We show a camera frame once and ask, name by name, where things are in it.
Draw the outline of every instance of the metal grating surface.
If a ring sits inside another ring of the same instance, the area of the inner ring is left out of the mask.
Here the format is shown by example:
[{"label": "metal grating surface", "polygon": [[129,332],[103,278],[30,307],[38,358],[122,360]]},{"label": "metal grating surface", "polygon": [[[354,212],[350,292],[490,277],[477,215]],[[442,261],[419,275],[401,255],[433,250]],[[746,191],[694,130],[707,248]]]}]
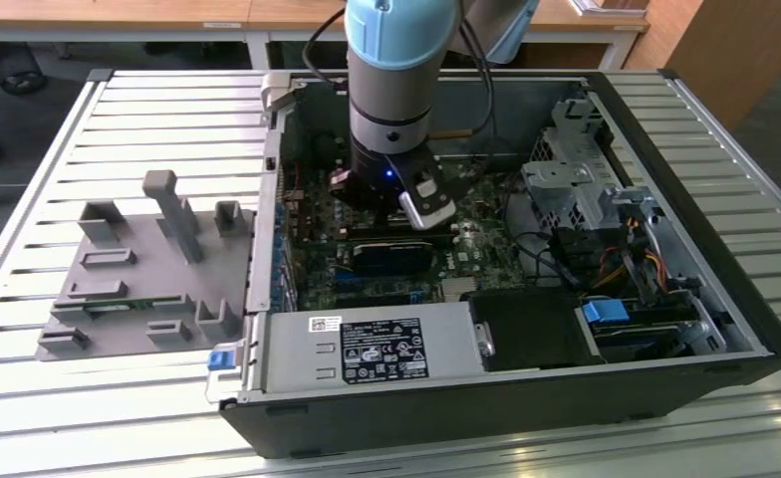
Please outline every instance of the metal grating surface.
[{"label": "metal grating surface", "polygon": [[[609,78],[781,318],[781,196],[686,91],[655,74]],[[0,240],[0,476],[781,474],[781,371],[645,422],[266,461],[203,401],[205,352],[31,361],[86,199],[151,212],[142,175],[170,167],[194,210],[253,208],[258,85],[251,72],[118,72],[83,88]]]}]

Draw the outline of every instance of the metal bracket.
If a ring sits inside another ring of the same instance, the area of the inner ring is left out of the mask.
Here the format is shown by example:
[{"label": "metal bracket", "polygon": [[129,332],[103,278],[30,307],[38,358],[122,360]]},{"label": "metal bracket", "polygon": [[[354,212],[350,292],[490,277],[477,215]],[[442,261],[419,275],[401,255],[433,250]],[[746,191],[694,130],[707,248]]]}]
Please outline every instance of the metal bracket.
[{"label": "metal bracket", "polygon": [[273,113],[290,105],[293,96],[293,84],[289,73],[271,72],[262,76],[259,82],[259,103],[265,113]]},{"label": "metal bracket", "polygon": [[531,161],[523,164],[523,177],[530,187],[553,189],[574,187],[593,182],[593,177],[581,165],[563,161]]}]

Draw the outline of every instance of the floor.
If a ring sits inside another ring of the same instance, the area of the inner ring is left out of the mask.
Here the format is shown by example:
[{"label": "floor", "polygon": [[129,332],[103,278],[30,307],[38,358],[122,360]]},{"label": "floor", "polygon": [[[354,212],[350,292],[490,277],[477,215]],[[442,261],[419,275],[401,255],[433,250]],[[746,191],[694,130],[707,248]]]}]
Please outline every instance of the floor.
[{"label": "floor", "polygon": [[[3,184],[28,181],[91,69],[246,67],[241,52],[223,49],[210,57],[201,53],[198,45],[182,45],[174,51],[151,56],[137,44],[72,44],[67,60],[58,59],[51,45],[31,47],[50,83],[42,91],[23,97],[10,97],[0,90],[0,143],[3,148],[0,183]],[[733,133],[781,187],[781,78]],[[0,232],[22,190],[22,187],[0,188]]]}]

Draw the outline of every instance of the blue tab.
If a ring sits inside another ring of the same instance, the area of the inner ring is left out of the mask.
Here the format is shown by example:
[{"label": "blue tab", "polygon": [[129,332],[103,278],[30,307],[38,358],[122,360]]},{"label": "blue tab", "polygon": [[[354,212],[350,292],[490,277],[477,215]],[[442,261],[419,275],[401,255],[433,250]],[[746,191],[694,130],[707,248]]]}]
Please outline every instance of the blue tab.
[{"label": "blue tab", "polygon": [[582,313],[589,324],[593,322],[625,322],[629,320],[623,302],[618,299],[589,301],[582,306]]},{"label": "blue tab", "polygon": [[235,351],[213,351],[206,359],[209,371],[230,370],[235,368]]}]

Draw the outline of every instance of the warning label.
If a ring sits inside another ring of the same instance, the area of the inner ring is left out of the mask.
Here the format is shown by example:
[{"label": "warning label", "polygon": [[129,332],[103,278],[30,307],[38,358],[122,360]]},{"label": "warning label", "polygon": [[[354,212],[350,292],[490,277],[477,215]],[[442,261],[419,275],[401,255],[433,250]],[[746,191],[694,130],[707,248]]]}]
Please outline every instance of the warning label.
[{"label": "warning label", "polygon": [[429,376],[419,319],[339,324],[339,343],[349,384]]}]

